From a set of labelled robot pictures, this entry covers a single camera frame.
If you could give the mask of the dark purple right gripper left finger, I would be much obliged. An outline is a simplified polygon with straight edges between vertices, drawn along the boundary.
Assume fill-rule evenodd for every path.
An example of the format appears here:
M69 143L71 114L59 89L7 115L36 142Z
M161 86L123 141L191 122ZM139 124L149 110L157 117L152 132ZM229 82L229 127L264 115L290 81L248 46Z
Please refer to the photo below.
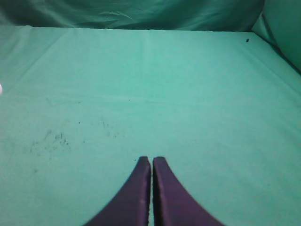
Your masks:
M151 165L139 157L127 181L110 202L85 225L147 226L151 196Z

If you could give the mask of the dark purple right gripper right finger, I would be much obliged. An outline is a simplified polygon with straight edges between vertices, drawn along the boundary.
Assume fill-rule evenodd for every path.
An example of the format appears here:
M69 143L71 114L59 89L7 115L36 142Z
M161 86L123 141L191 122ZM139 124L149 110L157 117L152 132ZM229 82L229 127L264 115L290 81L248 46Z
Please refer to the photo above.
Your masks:
M152 187L154 225L223 225L187 192L162 156L153 159Z

